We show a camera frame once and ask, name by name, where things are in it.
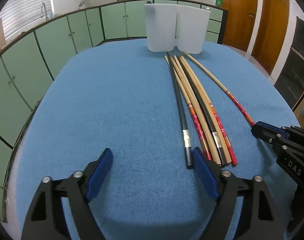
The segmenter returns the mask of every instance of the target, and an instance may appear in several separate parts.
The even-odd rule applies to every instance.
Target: sink faucet
[[[45,5],[44,3],[41,4],[41,14],[40,14],[40,18],[43,17],[43,8],[42,8],[42,6],[44,7],[44,13],[46,14],[46,21],[48,21],[49,18],[48,18],[48,14],[47,14],[46,5]]]

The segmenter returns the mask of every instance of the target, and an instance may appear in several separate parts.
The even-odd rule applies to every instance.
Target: window blind
[[[0,12],[4,36],[8,37],[23,26],[40,18],[41,3],[43,2],[46,5],[47,13],[51,13],[51,0],[8,0]]]

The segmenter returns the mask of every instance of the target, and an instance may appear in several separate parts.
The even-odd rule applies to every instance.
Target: metal screw
[[[261,176],[254,176],[254,179],[257,181],[257,182],[262,182],[263,181],[263,178]]]
[[[46,176],[42,179],[43,183],[48,183],[51,180],[51,178],[49,176]]]
[[[75,178],[80,178],[80,177],[82,177],[82,175],[83,175],[82,171],[76,171],[75,173],[73,173],[73,177],[75,177]]]
[[[222,175],[224,177],[230,177],[232,175],[232,173],[230,171],[222,171]]]

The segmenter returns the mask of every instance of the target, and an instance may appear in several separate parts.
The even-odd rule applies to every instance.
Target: brown door
[[[257,0],[223,0],[222,7],[229,11],[223,44],[246,51],[252,36]]]
[[[263,0],[262,16],[252,56],[271,74],[287,29],[289,0]]]

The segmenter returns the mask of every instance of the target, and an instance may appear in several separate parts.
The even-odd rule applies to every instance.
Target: red chopstick handle
[[[255,123],[252,120],[252,118],[248,115],[248,113],[245,111],[245,109],[241,106],[241,104],[236,100],[236,98],[227,90],[226,94],[229,98],[233,101],[233,103],[237,106],[237,108],[241,111],[241,113],[244,115],[245,119],[248,121],[250,126],[253,126]]]
[[[212,161],[213,159],[212,159],[212,156],[211,156],[211,152],[210,152],[208,143],[206,141],[205,135],[203,133],[200,121],[199,121],[199,119],[196,115],[196,112],[194,110],[194,107],[190,103],[190,104],[188,104],[188,108],[189,108],[189,111],[190,111],[195,129],[196,129],[197,135],[199,137],[200,143],[202,145],[203,153],[208,160]]]
[[[210,107],[211,107],[211,110],[212,110],[212,112],[213,112],[213,114],[214,114],[214,116],[215,116],[215,119],[216,119],[216,121],[217,121],[217,123],[218,123],[218,125],[219,125],[219,127],[220,127],[220,130],[221,130],[221,132],[222,132],[222,135],[223,135],[225,144],[227,145],[227,148],[228,148],[228,151],[229,151],[229,155],[230,155],[230,157],[231,157],[232,165],[237,165],[237,159],[236,159],[235,153],[234,153],[234,151],[233,151],[233,148],[232,148],[232,145],[231,145],[231,143],[230,143],[230,140],[229,140],[229,138],[228,138],[228,136],[227,136],[227,133],[225,132],[225,129],[224,129],[223,125],[222,125],[222,122],[221,122],[221,120],[220,120],[220,118],[219,118],[217,112],[215,111],[215,108],[214,108],[214,106],[212,105],[212,103],[210,103]]]

